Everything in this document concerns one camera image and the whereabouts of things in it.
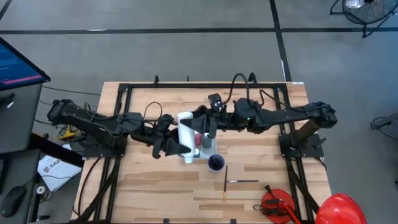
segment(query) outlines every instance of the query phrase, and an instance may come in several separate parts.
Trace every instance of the monitor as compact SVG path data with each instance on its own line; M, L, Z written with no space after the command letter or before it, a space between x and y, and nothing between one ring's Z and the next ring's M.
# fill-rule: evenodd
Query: monitor
M48 75L0 38L0 91L49 81Z

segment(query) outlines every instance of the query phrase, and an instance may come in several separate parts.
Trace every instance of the gray floor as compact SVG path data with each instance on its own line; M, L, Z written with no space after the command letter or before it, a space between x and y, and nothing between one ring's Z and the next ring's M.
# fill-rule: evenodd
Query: gray floor
M277 0L282 28L358 27L329 16L333 0ZM0 21L4 30L273 27L261 0L13 0ZM393 16L385 27L398 27ZM45 70L48 86L99 93L105 81L228 81L255 72L259 81L283 81L275 34L3 35ZM283 33L293 81L305 82L310 101L330 103L339 123L320 134L333 193L351 195L369 223L395 223L398 214L398 145L370 130L369 122L398 110L398 32ZM98 97L43 89L41 99ZM49 106L40 104L37 119ZM37 133L58 130L35 124ZM53 222L70 218L78 186L71 180L40 206Z

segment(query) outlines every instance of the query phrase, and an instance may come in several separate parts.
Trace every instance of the red hard hat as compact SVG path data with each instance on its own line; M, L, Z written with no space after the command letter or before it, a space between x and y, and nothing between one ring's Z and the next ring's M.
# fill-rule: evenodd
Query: red hard hat
M348 195L335 194L319 208L315 224L367 224L359 205Z

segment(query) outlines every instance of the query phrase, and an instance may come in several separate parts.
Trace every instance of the computer mouse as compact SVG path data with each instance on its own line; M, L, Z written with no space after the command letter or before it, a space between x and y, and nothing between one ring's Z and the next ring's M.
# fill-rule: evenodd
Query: computer mouse
M1 202L1 215L6 218L15 215L18 212L22 199L24 199L25 193L25 186L17 186L11 189Z

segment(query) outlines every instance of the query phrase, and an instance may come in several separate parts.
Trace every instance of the wooden tabletop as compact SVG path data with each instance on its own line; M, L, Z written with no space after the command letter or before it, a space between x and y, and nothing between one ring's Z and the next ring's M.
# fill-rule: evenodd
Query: wooden tabletop
M106 82L99 101L98 112L112 115L114 111L118 82ZM300 106L308 103L302 83L287 83L290 103ZM270 95L271 90L264 89ZM145 107L152 101L158 101L163 113L171 114L196 109L200 105L208 106L208 95L219 93L227 99L229 89L207 88L138 88L133 89L130 111L144 113ZM243 89L234 89L232 100L246 97ZM261 101L258 89L250 91L250 98ZM275 102L266 98L263 108L275 110ZM150 106L146 118L159 117L160 108ZM296 123L301 127L304 121ZM118 187L114 201L113 223L162 223L169 218L171 223L229 223L237 219L238 223L271 223L253 205L260 204L265 193L264 186L282 189L290 193L285 159L280 155L279 127L274 126L262 134L236 131L218 131L218 152L228 165L228 179L259 180L258 183L227 184L226 200L223 201L225 168L220 172L209 170L205 160L195 160L185 164L178 156L152 158L151 147L128 139L126 154L121 161ZM88 169L96 159L85 162L81 175L78 195ZM308 189L321 205L331 196L325 168L313 158L303 158ZM98 193L103 159L97 163L88 178L83 192L82 211ZM305 216L304 202L300 195L300 206ZM103 200L101 217L104 218L108 202L108 193Z

